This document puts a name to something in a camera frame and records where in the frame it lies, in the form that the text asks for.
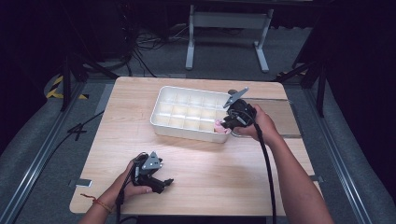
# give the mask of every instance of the gray carpet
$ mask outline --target gray carpet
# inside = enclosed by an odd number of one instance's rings
[[[260,36],[260,33],[255,31],[243,31],[238,35],[229,35],[217,30],[198,32],[195,37],[195,60],[191,71],[184,68],[187,54],[187,41],[183,39],[186,38],[185,35],[179,36],[182,39],[167,43],[160,49],[142,50],[141,57],[151,72],[158,76],[265,81],[275,78],[279,72],[291,70],[291,65],[309,32],[309,29],[271,29],[264,43],[264,53],[270,67],[267,74],[261,72],[252,47],[252,41],[256,36]],[[129,65],[132,76],[150,77],[149,71],[136,59],[132,59]],[[128,76],[126,66],[114,72],[120,76]],[[292,101],[315,173],[324,179],[324,182],[320,183],[323,196],[336,223],[358,223],[330,159],[324,135],[313,119],[315,111],[308,106],[304,91],[294,84],[299,79],[294,77],[285,82],[284,86]],[[44,93],[48,91],[52,82],[53,80],[49,80]],[[55,145],[67,136],[67,130],[92,118],[105,108],[113,83],[114,80],[100,74],[90,76],[83,89],[84,94],[89,94],[89,99],[75,102]],[[373,223],[394,223],[395,205],[361,153],[337,103],[332,98],[329,86],[326,89],[324,103],[325,121],[336,145],[339,146],[371,220]],[[6,209],[7,202],[11,200],[24,172],[59,115],[61,106],[61,99],[49,99],[25,124],[0,158],[0,211]],[[76,135],[73,134],[57,148],[35,183],[16,223],[76,223],[80,219],[81,215],[72,214],[69,210],[74,193],[70,183],[79,178],[100,119],[101,117],[98,117],[87,123],[83,129],[87,132],[77,141]],[[114,223],[114,220],[112,216],[107,223]],[[279,217],[278,223],[288,221],[284,217]]]

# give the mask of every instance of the wooden tabletop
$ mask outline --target wooden tabletop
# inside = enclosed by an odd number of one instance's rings
[[[292,115],[283,86],[273,82],[207,79],[120,77],[106,106],[81,178],[89,188],[77,187],[70,203],[74,213],[85,213],[128,162],[140,152],[156,151],[163,168],[154,177],[175,181],[162,194],[133,197],[122,213],[134,215],[271,216],[265,160],[259,142],[230,136],[224,144],[158,135],[149,122],[160,88],[174,86],[203,91],[241,91],[256,99],[273,118],[291,151],[309,175],[314,171]],[[276,211],[285,216],[276,166],[268,150],[276,190]]]

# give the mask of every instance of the metal leg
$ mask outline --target metal leg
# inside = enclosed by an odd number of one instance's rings
[[[194,6],[190,6],[190,22],[189,22],[189,46],[187,48],[187,59],[186,59],[186,69],[192,69],[192,63],[194,59]]]
[[[254,42],[254,47],[256,49],[257,57],[260,62],[260,67],[262,68],[262,71],[264,73],[269,72],[269,68],[267,61],[265,60],[264,52],[262,51],[262,45],[264,44],[265,37],[267,36],[268,28],[270,26],[273,13],[274,13],[273,9],[268,10],[267,18],[262,26],[262,38],[260,39],[260,42],[259,41]]]

